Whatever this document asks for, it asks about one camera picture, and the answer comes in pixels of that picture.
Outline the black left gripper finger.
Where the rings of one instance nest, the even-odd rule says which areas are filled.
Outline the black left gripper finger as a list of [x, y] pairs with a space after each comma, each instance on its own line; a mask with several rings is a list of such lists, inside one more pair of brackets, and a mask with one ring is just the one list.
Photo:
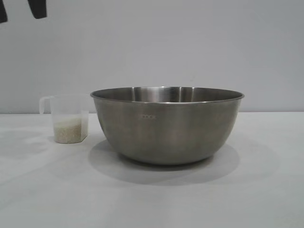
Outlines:
[[3, 0], [0, 0], [0, 23], [5, 23], [8, 21], [6, 9]]
[[31, 13], [35, 19], [47, 17], [47, 1], [46, 0], [28, 0]]

